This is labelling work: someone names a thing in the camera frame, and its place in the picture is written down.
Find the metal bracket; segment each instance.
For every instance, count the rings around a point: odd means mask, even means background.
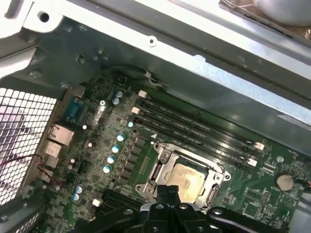
[[[60,25],[63,18],[61,14],[34,3],[23,27],[38,33],[49,33]]]

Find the screw hole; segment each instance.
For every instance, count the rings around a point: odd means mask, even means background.
[[[45,12],[43,12],[43,11],[40,11],[40,12],[38,13],[38,18],[39,18],[39,20],[40,20],[41,22],[46,23],[46,22],[49,21],[50,16],[49,16],[47,13],[45,13]]]

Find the electrolytic capacitor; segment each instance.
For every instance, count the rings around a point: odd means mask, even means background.
[[[132,128],[134,126],[134,123],[129,121],[126,125],[128,128]]]
[[[80,198],[79,195],[76,194],[76,193],[72,195],[72,199],[73,199],[74,201],[79,200],[79,198]]]
[[[79,161],[80,161],[80,159],[77,158],[77,157],[71,158],[71,159],[70,159],[70,162],[71,162],[72,164],[77,163],[77,162],[79,162]]]
[[[112,149],[111,149],[111,151],[113,152],[113,153],[118,153],[119,151],[120,151],[120,146],[119,145],[114,145],[113,147],[112,147]]]
[[[117,141],[118,142],[122,142],[122,141],[124,141],[125,140],[125,135],[124,134],[119,134],[118,136],[117,136]]]
[[[105,174],[108,174],[110,171],[111,171],[111,166],[106,165],[106,166],[103,167],[103,172],[104,172]]]
[[[107,162],[109,164],[113,164],[116,160],[116,157],[114,155],[110,155],[108,158],[107,158]]]
[[[117,98],[117,97],[113,98],[113,99],[112,99],[112,103],[113,103],[114,105],[118,105],[118,104],[120,103],[119,98]]]
[[[82,187],[81,187],[81,186],[77,186],[77,187],[76,187],[75,192],[76,192],[77,194],[82,193],[82,191],[83,191],[83,189],[82,189]]]
[[[121,98],[123,96],[123,92],[122,91],[117,91],[115,96],[118,97],[118,98]]]

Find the motherboard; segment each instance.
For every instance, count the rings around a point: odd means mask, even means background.
[[[156,201],[221,206],[285,232],[306,180],[305,156],[165,92],[105,72],[68,94],[38,173],[49,197],[33,233],[65,233],[121,206]]]

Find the red wire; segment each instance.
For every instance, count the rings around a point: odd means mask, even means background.
[[[9,160],[4,161],[3,163],[1,163],[1,164],[0,164],[0,167],[3,166],[3,165],[9,164],[9,163],[11,163],[11,162],[13,162],[13,161],[16,161],[16,160],[21,160],[21,159],[24,159],[24,158],[34,157],[34,156],[39,157],[39,161],[38,161],[38,163],[37,163],[37,168],[38,168],[41,172],[43,172],[45,175],[47,175],[47,176],[50,178],[50,180],[51,180],[52,182],[54,182],[54,183],[56,183],[56,184],[63,184],[62,182],[55,180],[51,175],[49,175],[45,170],[43,170],[43,169],[40,167],[40,166],[42,165],[42,163],[43,163],[43,158],[42,158],[42,156],[40,156],[40,155],[38,155],[38,154],[30,154],[30,155],[20,156],[20,157],[14,158],[14,159],[9,159]]]

